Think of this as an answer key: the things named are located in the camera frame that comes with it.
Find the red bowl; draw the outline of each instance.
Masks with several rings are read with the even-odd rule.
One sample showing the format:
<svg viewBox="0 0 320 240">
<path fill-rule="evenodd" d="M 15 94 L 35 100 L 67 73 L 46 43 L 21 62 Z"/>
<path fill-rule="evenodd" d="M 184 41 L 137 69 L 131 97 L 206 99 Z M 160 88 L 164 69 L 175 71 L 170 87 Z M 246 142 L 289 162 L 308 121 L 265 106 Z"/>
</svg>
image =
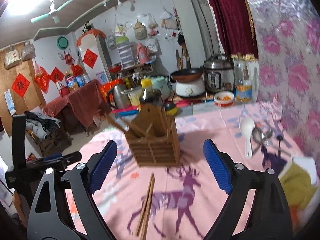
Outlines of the red bowl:
<svg viewBox="0 0 320 240">
<path fill-rule="evenodd" d="M 121 63 L 117 63 L 117 64 L 113 64 L 109 67 L 109 71 L 112 74 L 116 74 L 117 72 L 119 72 L 121 70 Z"/>
</svg>

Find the pink thermos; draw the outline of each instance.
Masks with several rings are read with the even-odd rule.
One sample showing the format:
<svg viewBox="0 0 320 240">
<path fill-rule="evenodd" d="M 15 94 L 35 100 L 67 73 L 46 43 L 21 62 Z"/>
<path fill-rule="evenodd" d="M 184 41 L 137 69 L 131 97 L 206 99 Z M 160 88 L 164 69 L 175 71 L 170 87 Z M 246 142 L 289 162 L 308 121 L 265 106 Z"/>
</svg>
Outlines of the pink thermos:
<svg viewBox="0 0 320 240">
<path fill-rule="evenodd" d="M 149 61 L 149 51 L 146 46 L 143 46 L 141 43 L 137 45 L 137 54 L 140 60 L 140 64 L 144 64 Z"/>
</svg>

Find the ceiling fan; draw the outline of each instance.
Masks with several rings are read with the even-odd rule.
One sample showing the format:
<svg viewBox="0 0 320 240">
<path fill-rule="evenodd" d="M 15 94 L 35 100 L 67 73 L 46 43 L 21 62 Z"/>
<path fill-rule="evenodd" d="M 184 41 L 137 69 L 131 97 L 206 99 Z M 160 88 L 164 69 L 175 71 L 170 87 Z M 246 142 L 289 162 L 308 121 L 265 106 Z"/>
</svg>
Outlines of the ceiling fan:
<svg viewBox="0 0 320 240">
<path fill-rule="evenodd" d="M 49 8 L 50 8 L 50 12 L 47 13 L 47 14 L 43 14 L 43 15 L 41 15 L 41 16 L 32 18 L 32 19 L 31 19 L 31 22 L 32 22 L 32 23 L 35 23 L 35 22 L 41 21 L 41 20 L 43 20 L 43 19 L 46 19 L 46 18 L 48 18 L 49 16 L 52 16 L 54 22 L 55 22 L 56 24 L 59 23 L 60 20 L 59 20 L 58 16 L 56 16 L 56 12 L 60 11 L 63 7 L 65 7 L 67 4 L 71 3 L 72 1 L 73 1 L 73 0 L 69 0 L 69 1 L 65 2 L 64 4 L 62 4 L 58 9 L 55 9 L 55 8 L 54 8 L 54 2 L 53 2 L 53 0 L 50 0 L 50 2 L 51 2 L 51 5 L 50 5 L 50 7 L 49 7 Z"/>
</svg>

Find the rice cooker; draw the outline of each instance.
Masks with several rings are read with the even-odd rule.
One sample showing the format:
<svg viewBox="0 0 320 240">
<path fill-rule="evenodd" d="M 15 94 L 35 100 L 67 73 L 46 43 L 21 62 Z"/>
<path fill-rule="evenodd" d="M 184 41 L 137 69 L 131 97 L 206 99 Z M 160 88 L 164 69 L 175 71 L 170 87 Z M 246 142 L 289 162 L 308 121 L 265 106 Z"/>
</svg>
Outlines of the rice cooker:
<svg viewBox="0 0 320 240">
<path fill-rule="evenodd" d="M 225 54 L 215 54 L 204 62 L 204 85 L 207 91 L 232 92 L 235 88 L 235 74 L 232 58 Z"/>
<path fill-rule="evenodd" d="M 205 86 L 202 77 L 188 83 L 176 83 L 176 94 L 180 97 L 195 97 L 204 92 Z"/>
</svg>

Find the ceiling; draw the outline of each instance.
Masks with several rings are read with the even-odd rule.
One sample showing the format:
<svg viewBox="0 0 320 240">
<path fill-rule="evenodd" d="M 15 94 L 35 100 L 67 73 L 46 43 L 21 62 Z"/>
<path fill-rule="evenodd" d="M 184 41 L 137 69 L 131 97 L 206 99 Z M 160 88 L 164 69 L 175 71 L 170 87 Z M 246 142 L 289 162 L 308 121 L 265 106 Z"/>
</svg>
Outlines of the ceiling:
<svg viewBox="0 0 320 240">
<path fill-rule="evenodd" d="M 68 0 L 54 0 L 55 7 L 59 7 Z M 7 2 L 0 0 L 0 48 L 28 39 L 39 39 L 44 36 L 63 35 L 76 30 L 86 21 L 106 10 L 105 0 L 73 0 L 57 13 L 60 23 L 55 24 L 52 17 L 36 23 L 31 18 L 49 12 L 50 0 L 43 0 L 29 14 L 13 16 L 10 14 Z M 108 7 L 116 5 L 116 0 L 110 0 Z"/>
</svg>

